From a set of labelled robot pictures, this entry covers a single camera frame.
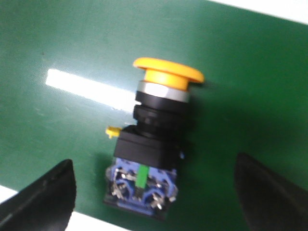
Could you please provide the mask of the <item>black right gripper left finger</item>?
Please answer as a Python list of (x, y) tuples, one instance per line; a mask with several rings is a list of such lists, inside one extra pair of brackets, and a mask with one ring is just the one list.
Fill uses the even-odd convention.
[(64, 231), (76, 201), (73, 161), (65, 159), (0, 205), (2, 231)]

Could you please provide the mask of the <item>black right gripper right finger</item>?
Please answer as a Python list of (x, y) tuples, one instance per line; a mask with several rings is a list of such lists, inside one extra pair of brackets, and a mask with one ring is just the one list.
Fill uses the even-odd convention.
[(236, 157), (234, 186), (251, 231), (308, 229), (308, 192), (246, 153)]

